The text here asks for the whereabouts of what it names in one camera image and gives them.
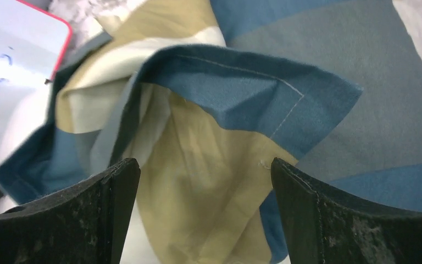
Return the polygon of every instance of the red edge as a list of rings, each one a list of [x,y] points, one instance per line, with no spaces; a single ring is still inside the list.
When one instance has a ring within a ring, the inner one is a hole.
[[[69,42],[70,42],[70,39],[72,38],[72,33],[73,33],[72,27],[64,19],[62,19],[60,17],[57,17],[57,16],[49,13],[46,10],[43,10],[43,9],[41,9],[39,7],[35,7],[34,5],[29,4],[29,3],[25,2],[24,0],[17,0],[17,2],[20,2],[20,3],[22,3],[22,4],[24,4],[24,5],[28,6],[28,7],[33,8],[34,10],[38,10],[39,12],[42,12],[42,13],[44,13],[46,15],[49,15],[50,17],[52,17],[54,19],[57,19],[57,20],[61,21],[69,29],[69,34],[67,35],[67,38],[65,39],[64,45],[62,46],[62,49],[60,50],[59,57],[57,58],[57,61],[56,61],[55,66],[54,66],[54,69],[53,69],[53,72],[52,72],[52,75],[51,75],[51,80],[52,80],[54,78],[55,72],[57,71],[57,69],[59,68],[60,64],[62,63],[62,59],[64,58],[64,53],[65,53],[65,51],[67,50],[67,48],[69,46]]]

